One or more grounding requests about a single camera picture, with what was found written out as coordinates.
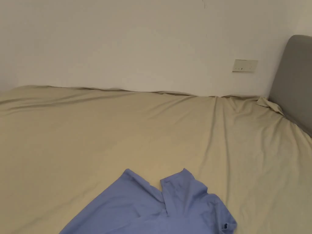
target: white wall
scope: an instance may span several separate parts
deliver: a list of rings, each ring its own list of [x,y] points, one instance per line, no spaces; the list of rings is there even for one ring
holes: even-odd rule
[[[312,0],[307,0],[296,28],[296,34],[312,36]]]
[[[304,2],[0,0],[0,89],[267,95]],[[236,58],[256,73],[231,73]]]

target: upholstered headboard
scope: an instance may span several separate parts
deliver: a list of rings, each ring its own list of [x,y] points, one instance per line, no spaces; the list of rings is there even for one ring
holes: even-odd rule
[[[269,100],[312,136],[312,37],[294,35],[289,39]]]

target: mattress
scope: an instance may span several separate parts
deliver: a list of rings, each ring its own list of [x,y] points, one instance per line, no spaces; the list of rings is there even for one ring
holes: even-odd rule
[[[312,140],[257,97],[25,86],[0,95],[0,233],[58,233],[125,169],[189,170],[236,233],[305,233]]]

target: blue polo shirt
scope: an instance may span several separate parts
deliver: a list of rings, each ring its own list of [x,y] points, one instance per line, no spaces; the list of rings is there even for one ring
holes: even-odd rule
[[[163,191],[126,169],[60,234],[232,234],[236,221],[215,194],[183,171],[160,181]]]

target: wall switch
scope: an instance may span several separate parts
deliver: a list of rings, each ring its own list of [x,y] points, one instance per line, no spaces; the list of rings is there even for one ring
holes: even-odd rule
[[[233,72],[255,72],[258,60],[242,60],[234,61]]]

